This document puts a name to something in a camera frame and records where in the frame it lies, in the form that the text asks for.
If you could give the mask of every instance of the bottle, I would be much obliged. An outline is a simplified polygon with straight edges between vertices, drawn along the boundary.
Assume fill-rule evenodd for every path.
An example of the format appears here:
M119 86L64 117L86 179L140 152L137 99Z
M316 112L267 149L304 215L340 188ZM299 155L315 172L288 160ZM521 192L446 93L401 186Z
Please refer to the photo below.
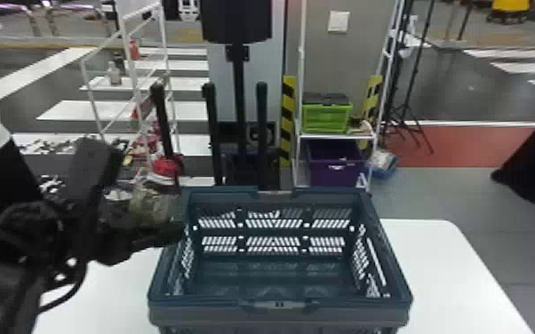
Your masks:
M131 52L131 59L132 60L139 60L140 59L139 46L137 45L137 42L135 42L134 39L132 39L131 42L129 43L129 50Z
M120 76L120 69L116 68L114 61L108 62L108 79L113 86L123 84L123 78Z
M126 68L124 68L124 57L120 52L114 52L114 65L116 68L120 69L120 75L126 76Z

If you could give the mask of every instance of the metal frame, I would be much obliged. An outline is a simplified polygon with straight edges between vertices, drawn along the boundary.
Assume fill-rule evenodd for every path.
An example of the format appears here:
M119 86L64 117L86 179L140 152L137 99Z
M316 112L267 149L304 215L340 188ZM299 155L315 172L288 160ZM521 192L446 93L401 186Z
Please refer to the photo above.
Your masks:
M36 18L33 16L33 12L23 4L0 4L0 11L8 12L23 12L27 16L29 26L33 31L33 36L41 36L42 30L37 26Z
M128 30L126 27L126 23L129 19L137 17L139 14L142 14L144 12L151 12L152 14L141 22L137 27ZM166 34L165 34L165 19L164 19L164 8L162 7L161 3L156 3L150 6L146 6L142 9L137 10L136 12L131 12L123 17L117 18L120 23L120 29L116 31L110 38L106 39L102 44L100 44L97 48L92 50L91 52L87 53L80 62L81 66L81 73L83 75L84 84L87 88L87 96L89 97L89 101L92 105L92 112L95 117L95 123L98 128L98 132L100 134L100 137L102 140L106 141L105 134L108 132L108 129L116 122L116 120L124 113L125 110L132 110L133 107L135 108L137 112L137 116L139 119L139 131L138 133L142 135L143 142L145 144L145 147L148 148L148 138L147 138L147 130L149 128L149 125L147 124L146 120L142 117L142 112L140 108L140 103L143 100L143 94L141 91L145 90L147 87L143 87L140 84L141 82L145 82L149 77L151 77L159 68L162 63L165 63L165 74L164 74L164 86L166 87L166 99L168 99L171 103L171 119L169 120L172 122L172 128L171 133L175 136L176 139L176 152L180 152L180 136L178 131L178 126L176 122L176 107L174 105L174 98L173 98L173 92L172 92L172 83L170 81L170 65L169 65L169 59L168 59L168 50L167 50L167 43L166 43ZM155 66L152 69L146 70L147 73L145 73L143 76L140 76L140 72L136 68L135 60L131 56L130 52L130 41L133 38L133 35L138 33L140 30L142 30L146 25L150 24L153 21L157 21L159 24L160 32L161 32L161 38L162 38L162 59L158 61L158 65ZM87 69L87 62L96 57L102 50L106 49L110 44L112 44L114 41L122 39L123 47L124 47L124 54L126 56L126 70L128 71L128 76L131 79L132 84L132 98L131 103L128 103L123 110L121 110L119 113L117 113L112 120L110 120L107 124L102 126L102 121L100 119L100 114L98 112L95 97L93 95L93 88L90 84L91 76L90 73L91 70ZM146 153L147 161L149 165L151 165L151 156L149 154L149 151L147 150Z
M108 25L106 14L101 10L101 2L99 2L99 6L91 4L60 4L56 2L52 2L52 5L49 6L45 5L46 2L43 2L43 4L45 7L45 19L48 21L48 26L50 27L50 32L53 36L60 36L60 32L56 27L56 23L54 22L54 12L58 10L72 12L92 12L95 15L99 15L101 17L101 24L106 30L106 36L112 36L112 31L110 30L110 26Z
M394 10L390 16L390 21L387 27L386 36L384 38L384 43L382 47L382 52L379 57L378 69L376 74L382 74L385 66L385 74L383 75L383 81L381 84L381 94L379 96L379 112L378 119L376 121L375 129L373 129L372 135L343 135L343 134L318 134L318 133L303 133L301 128L303 122L303 85L305 81L305 34L307 29L307 0L302 0L301 2L301 12L300 12L300 36L299 36L299 68L297 73L297 115L295 117L295 135L296 135L296 147L295 147L295 158L292 162L292 181L295 187L300 187L299 184L299 163L300 163L300 144L303 139L362 139L362 140L372 140L373 149L378 146L379 133L381 130L381 119L383 116L384 106L386 105L387 96L388 96L388 86L389 86L389 77L392 72L392 66L394 64L394 59L396 57L396 46L398 45L397 41L401 35L400 24L403 18L404 4L407 0L395 0ZM396 27L396 33L390 37L390 30ZM392 39L392 44L388 50L388 41ZM365 191L370 191L371 178L373 174L373 168L370 165L369 172L367 176L360 173L359 179L357 180L358 187L364 187Z

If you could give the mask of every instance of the black speaker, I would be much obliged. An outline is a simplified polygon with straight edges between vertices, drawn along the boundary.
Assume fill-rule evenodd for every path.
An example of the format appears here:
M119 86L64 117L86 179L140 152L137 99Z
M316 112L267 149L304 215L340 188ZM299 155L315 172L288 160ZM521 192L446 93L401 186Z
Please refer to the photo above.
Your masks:
M272 38L272 0L201 0L204 40L251 44Z

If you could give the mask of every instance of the light switch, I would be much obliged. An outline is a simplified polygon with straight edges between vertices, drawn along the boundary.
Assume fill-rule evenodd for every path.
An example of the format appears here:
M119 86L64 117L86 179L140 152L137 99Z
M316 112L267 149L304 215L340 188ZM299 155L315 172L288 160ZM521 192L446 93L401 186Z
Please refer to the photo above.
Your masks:
M350 12L330 11L330 20L328 21L328 31L337 33L346 33L348 31L348 18Z

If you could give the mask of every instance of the dark green plastic basket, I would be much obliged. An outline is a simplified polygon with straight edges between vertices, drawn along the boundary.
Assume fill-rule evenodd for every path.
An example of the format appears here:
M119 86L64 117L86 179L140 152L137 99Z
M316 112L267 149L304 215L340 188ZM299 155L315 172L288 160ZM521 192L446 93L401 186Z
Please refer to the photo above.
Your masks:
M411 292L361 189L191 188L149 288L163 333L395 333Z

